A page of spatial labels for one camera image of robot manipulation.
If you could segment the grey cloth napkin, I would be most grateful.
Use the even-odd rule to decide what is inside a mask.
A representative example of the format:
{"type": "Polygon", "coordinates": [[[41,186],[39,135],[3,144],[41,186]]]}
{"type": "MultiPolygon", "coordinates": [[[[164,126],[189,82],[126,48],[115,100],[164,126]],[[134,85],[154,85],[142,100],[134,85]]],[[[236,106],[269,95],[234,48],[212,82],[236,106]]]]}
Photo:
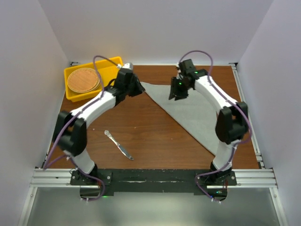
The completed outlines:
{"type": "Polygon", "coordinates": [[[141,83],[146,94],[192,135],[204,148],[215,155],[219,139],[215,133],[216,112],[197,91],[190,89],[182,100],[169,100],[169,85],[141,83]]]}

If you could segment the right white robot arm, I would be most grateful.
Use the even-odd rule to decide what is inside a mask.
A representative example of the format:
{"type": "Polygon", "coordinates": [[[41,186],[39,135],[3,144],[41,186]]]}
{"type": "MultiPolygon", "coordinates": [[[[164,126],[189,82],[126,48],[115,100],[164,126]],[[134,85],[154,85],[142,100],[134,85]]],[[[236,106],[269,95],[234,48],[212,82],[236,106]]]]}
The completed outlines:
{"type": "Polygon", "coordinates": [[[232,172],[232,161],[238,144],[249,130],[248,106],[226,94],[205,69],[198,70],[192,60],[177,65],[178,74],[171,78],[169,99],[188,97],[189,89],[202,94],[217,113],[215,133],[218,149],[210,170],[197,176],[197,181],[220,185],[232,172]]]}

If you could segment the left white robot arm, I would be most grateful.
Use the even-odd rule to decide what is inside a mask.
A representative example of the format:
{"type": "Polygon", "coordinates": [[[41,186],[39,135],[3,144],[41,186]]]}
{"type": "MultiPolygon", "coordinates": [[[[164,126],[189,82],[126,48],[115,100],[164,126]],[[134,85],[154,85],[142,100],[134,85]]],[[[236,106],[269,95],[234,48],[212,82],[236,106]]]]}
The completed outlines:
{"type": "Polygon", "coordinates": [[[145,89],[132,69],[122,67],[117,77],[102,91],[83,106],[71,112],[61,111],[57,117],[53,133],[53,146],[60,147],[72,160],[81,174],[81,180],[87,185],[100,181],[97,165],[87,152],[87,128],[104,112],[114,108],[127,96],[135,97],[145,89]]]}

